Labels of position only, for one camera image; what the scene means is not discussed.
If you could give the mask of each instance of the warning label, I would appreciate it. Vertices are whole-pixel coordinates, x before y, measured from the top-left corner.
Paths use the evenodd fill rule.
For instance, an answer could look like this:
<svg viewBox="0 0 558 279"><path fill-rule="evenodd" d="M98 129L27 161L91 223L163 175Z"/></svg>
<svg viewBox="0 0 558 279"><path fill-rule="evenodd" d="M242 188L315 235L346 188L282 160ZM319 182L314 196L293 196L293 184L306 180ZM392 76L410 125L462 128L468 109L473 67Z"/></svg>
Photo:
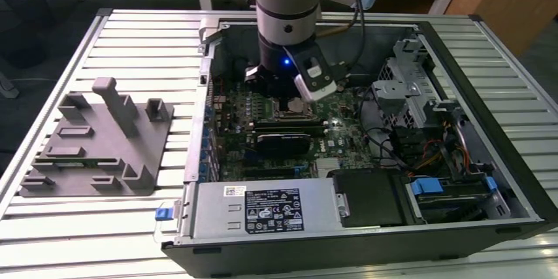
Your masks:
<svg viewBox="0 0 558 279"><path fill-rule="evenodd" d="M246 232L250 234L305 230L298 189L246 191Z"/></svg>

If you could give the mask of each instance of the aluminum extrusion table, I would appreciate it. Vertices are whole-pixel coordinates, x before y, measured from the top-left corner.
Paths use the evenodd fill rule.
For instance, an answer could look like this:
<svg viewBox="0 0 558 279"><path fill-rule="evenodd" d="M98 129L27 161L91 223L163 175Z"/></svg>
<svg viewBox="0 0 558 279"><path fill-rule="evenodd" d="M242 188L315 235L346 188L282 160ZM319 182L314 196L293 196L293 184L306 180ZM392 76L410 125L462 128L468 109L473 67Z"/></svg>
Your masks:
<svg viewBox="0 0 558 279"><path fill-rule="evenodd" d="M15 278L190 278L161 251L175 222L155 223L155 209L179 199L205 60L201 34L219 18L255 18L253 12L102 10L12 163L0 180L0 276ZM325 13L325 19L352 15ZM369 14L368 20L429 20L486 101L528 165L558 200L558 106L502 46L484 22L466 16ZM69 91L89 102L98 76L114 76L137 102L161 97L175 105L158 190L147 197L23 198L19 183L62 117L57 104ZM442 86L449 89L445 80ZM266 278L556 278L558 234L496 245L464 259L275 274Z"/></svg>

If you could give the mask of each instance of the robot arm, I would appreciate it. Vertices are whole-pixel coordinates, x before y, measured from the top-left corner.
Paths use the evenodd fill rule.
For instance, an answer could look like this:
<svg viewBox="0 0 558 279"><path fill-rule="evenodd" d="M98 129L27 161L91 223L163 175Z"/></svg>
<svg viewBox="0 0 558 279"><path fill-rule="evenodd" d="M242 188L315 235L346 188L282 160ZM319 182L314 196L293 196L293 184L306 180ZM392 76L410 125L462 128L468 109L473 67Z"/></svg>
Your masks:
<svg viewBox="0 0 558 279"><path fill-rule="evenodd" d="M330 67L315 43L321 0L257 0L261 65L246 73L253 89L281 103L330 95L345 69Z"/></svg>

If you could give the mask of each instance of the blue tab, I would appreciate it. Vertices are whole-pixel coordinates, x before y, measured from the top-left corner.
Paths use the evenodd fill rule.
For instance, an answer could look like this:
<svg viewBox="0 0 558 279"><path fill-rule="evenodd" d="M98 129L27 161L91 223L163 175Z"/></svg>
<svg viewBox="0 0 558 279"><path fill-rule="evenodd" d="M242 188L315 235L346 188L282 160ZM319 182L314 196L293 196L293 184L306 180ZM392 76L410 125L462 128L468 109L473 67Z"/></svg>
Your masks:
<svg viewBox="0 0 558 279"><path fill-rule="evenodd" d="M412 190L413 190L414 195L421 195L422 194L421 184L417 181L412 182Z"/></svg>
<svg viewBox="0 0 558 279"><path fill-rule="evenodd" d="M486 185L489 186L490 192L498 191L498 184L494 178L492 176L488 176L485 178L485 181L486 181Z"/></svg>
<svg viewBox="0 0 558 279"><path fill-rule="evenodd" d="M155 221L166 222L169 220L174 220L173 213L173 208L158 208L155 210Z"/></svg>
<svg viewBox="0 0 558 279"><path fill-rule="evenodd" d="M442 193L444 188L437 178L418 178L412 183L414 195Z"/></svg>

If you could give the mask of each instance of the motherboard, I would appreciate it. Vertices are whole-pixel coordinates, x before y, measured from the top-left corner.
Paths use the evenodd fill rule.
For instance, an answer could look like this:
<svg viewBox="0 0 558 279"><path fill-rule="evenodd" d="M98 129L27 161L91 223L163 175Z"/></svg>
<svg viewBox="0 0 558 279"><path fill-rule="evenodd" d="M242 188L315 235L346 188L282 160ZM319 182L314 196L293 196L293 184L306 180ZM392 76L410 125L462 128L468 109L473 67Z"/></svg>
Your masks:
<svg viewBox="0 0 558 279"><path fill-rule="evenodd" d="M327 170L373 167L373 155L358 120L361 89L348 89L315 104L293 99L281 110L273 99L253 93L243 84L215 96L221 181L318 178ZM265 154L266 137L305 137L309 149Z"/></svg>

